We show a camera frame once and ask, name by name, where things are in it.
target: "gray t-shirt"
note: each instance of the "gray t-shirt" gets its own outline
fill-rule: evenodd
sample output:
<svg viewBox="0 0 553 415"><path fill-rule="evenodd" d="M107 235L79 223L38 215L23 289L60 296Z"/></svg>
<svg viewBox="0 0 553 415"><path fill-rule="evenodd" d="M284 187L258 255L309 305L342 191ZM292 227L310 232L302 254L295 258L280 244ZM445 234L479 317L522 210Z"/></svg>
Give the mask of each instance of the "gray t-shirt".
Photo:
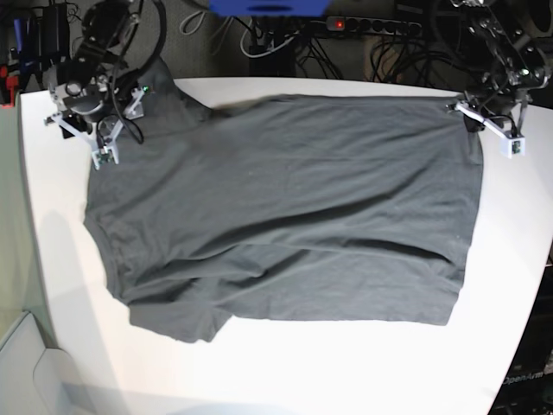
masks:
<svg viewBox="0 0 553 415"><path fill-rule="evenodd" d="M86 227L134 325L211 341L231 316L446 324L482 151L451 99L278 97L212 112L171 84L92 171Z"/></svg>

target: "table surface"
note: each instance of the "table surface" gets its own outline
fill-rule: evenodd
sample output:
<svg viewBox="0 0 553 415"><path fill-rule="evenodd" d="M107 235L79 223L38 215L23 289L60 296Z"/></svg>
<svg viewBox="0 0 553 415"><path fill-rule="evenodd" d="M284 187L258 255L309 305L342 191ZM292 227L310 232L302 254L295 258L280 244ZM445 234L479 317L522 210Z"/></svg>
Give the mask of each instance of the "table surface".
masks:
<svg viewBox="0 0 553 415"><path fill-rule="evenodd" d="M266 96L448 96L333 80L199 79L179 87L209 106ZM408 322L268 322L233 318L213 343L131 327L105 288L83 226L87 145L43 119L48 93L22 96L32 211L60 347L99 413L487 414L523 334L553 238L553 112L532 107L527 155L480 135L485 168L466 281L446 327Z"/></svg>

